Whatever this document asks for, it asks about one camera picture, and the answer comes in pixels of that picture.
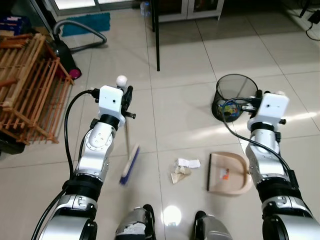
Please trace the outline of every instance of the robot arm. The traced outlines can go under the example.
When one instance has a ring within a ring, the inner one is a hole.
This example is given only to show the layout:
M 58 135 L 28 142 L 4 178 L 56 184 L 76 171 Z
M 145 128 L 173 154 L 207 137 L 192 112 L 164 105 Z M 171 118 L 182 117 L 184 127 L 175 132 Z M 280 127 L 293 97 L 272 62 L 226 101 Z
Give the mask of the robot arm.
M 64 184 L 65 195 L 59 199 L 40 240 L 96 239 L 97 201 L 108 172 L 116 132 L 125 124 L 125 116 L 135 117 L 127 112 L 133 88 L 126 88 L 126 82 L 127 79 L 121 77 L 121 84 L 117 81 L 118 88 L 103 86 L 92 91 L 99 102 L 100 119 L 85 135 L 84 154 L 73 178 Z
M 250 139 L 280 154 L 280 133 L 276 132 L 289 99 L 265 93 L 262 99 L 244 107 L 253 113 L 248 121 Z M 262 202 L 264 240 L 318 240 L 320 225 L 304 203 L 294 172 L 279 157 L 249 143 L 245 151 L 250 173 Z

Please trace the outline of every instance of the sticker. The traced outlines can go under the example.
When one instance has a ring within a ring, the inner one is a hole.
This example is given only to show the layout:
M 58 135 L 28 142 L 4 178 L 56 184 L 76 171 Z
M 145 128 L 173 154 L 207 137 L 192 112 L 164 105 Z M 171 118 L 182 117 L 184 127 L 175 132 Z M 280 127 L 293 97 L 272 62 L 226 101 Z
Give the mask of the sticker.
M 222 168 L 220 170 L 220 179 L 229 180 L 229 168 Z

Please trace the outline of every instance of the beige dustpan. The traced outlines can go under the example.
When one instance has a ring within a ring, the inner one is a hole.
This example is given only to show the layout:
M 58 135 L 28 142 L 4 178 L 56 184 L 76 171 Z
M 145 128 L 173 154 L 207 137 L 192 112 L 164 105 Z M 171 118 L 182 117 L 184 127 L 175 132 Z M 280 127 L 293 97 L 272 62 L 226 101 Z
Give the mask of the beige dustpan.
M 252 187 L 248 164 L 243 156 L 231 152 L 210 154 L 207 190 L 223 195 L 241 195 Z

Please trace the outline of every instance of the trash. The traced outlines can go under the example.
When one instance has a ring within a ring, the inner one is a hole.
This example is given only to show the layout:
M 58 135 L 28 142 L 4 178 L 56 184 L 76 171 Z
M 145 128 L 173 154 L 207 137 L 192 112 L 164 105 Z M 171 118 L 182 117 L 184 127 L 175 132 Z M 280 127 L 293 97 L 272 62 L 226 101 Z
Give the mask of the trash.
M 182 179 L 191 174 L 190 169 L 197 169 L 200 168 L 200 166 L 201 163 L 199 159 L 186 160 L 184 158 L 178 158 L 178 160 L 175 162 L 175 170 L 173 173 L 171 173 L 172 183 L 176 184 L 177 182 L 180 182 Z
M 201 163 L 200 163 L 199 159 L 186 160 L 184 158 L 178 158 L 177 166 L 187 167 L 187 168 L 190 168 L 190 169 L 197 169 L 197 168 L 200 168 Z
M 171 173 L 171 179 L 172 183 L 176 184 L 177 182 L 180 182 L 185 177 L 189 176 L 191 174 L 191 170 L 188 167 L 184 166 L 177 166 L 173 173 Z

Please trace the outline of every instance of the table leg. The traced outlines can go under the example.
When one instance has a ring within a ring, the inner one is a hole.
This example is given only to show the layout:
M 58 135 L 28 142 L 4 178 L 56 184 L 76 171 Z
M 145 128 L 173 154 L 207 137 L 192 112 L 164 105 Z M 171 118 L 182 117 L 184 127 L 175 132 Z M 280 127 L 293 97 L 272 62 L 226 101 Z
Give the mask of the table leg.
M 302 11 L 300 13 L 300 18 L 302 18 L 302 16 L 305 14 L 305 12 L 307 11 L 310 3 L 311 3 L 311 0 L 307 0 L 306 1 L 305 5 L 304 5 L 304 7 L 303 7 L 303 9 L 302 9 Z
M 159 56 L 159 0 L 154 1 L 154 26 L 155 26 L 155 48 L 156 48 L 156 70 L 160 71 L 160 56 Z
M 151 0 L 152 32 L 155 32 L 155 0 Z

